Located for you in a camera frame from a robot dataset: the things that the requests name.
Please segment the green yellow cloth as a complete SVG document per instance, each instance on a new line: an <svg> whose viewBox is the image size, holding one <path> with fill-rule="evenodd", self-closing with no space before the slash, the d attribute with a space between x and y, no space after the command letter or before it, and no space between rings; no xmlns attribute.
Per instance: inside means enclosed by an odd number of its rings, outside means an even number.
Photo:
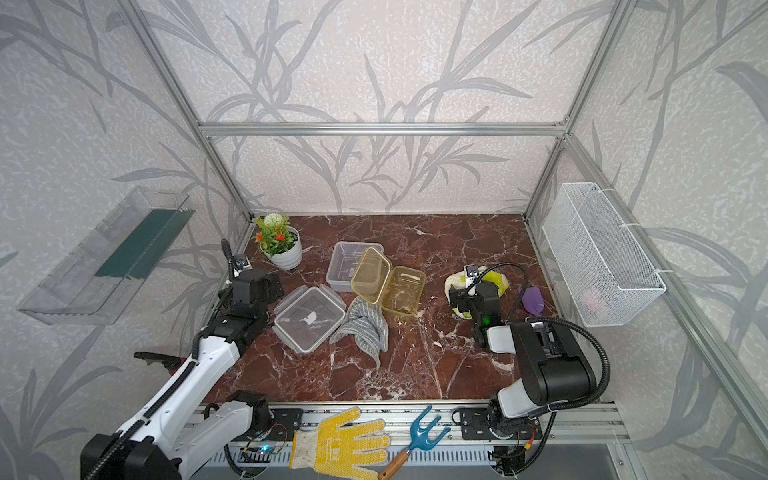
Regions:
<svg viewBox="0 0 768 480"><path fill-rule="evenodd" d="M498 294L500 297L502 297L505 294L505 292L510 288L510 282L507 276L497 272L488 273L483 278L483 280L495 284L498 288ZM472 319L471 314L469 312L461 312L458 309L458 307L455 305L455 302L451 299L451 292L452 291L458 292L460 290L464 290L468 286L469 286L469 282L467 280L464 270L448 276L445 279L445 283L444 283L444 293L446 298L449 301L449 306L451 307L455 316L464 320L471 320Z"/></svg>

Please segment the clear lunch box lid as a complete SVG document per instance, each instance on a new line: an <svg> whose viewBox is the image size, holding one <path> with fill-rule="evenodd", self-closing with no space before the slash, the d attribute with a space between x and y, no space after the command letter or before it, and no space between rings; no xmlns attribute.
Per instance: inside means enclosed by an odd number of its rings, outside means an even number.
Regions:
<svg viewBox="0 0 768 480"><path fill-rule="evenodd" d="M302 285L278 302L274 314L277 337L296 353L309 354L339 328L346 304L326 285Z"/></svg>

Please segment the clear plastic lunch box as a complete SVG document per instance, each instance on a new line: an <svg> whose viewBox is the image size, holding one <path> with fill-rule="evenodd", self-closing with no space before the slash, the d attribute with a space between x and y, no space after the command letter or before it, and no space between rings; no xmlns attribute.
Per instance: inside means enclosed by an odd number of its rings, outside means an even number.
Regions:
<svg viewBox="0 0 768 480"><path fill-rule="evenodd" d="M384 252L379 243L339 241L334 245L326 273L326 283L332 290L341 293L353 291L351 279L368 248Z"/></svg>

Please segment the grey striped cleaning cloth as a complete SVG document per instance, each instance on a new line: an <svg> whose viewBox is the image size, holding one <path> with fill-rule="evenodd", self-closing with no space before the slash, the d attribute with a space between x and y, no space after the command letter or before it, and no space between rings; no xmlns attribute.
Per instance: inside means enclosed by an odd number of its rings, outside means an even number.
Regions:
<svg viewBox="0 0 768 480"><path fill-rule="evenodd" d="M354 338L358 348L372 358L377 369L381 367L380 355L389 349L389 326L379 305L356 297L343 322L330 335L329 342L336 344L347 336Z"/></svg>

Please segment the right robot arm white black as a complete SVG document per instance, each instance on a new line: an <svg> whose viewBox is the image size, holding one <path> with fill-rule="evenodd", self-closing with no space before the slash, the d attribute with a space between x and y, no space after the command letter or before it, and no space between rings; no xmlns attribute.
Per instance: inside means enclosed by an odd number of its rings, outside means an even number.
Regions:
<svg viewBox="0 0 768 480"><path fill-rule="evenodd" d="M465 440L546 438L537 432L541 416L553 420L557 412L596 402L607 390L607 351L586 328L557 317L517 316L528 284L526 268L511 262L468 265L445 280L450 308L472 322L475 344L513 355L519 370L519 378L485 408L457 409Z"/></svg>

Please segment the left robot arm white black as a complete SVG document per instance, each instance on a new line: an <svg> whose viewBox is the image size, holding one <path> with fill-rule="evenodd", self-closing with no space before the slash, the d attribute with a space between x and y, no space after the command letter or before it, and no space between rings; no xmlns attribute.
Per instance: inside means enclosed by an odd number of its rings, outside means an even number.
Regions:
<svg viewBox="0 0 768 480"><path fill-rule="evenodd" d="M270 430L264 395L238 391L192 429L185 426L218 380L266 329L284 295L275 272L234 275L216 317L196 335L190 356L158 393L111 435L97 434L80 455L83 479L188 479L230 441Z"/></svg>

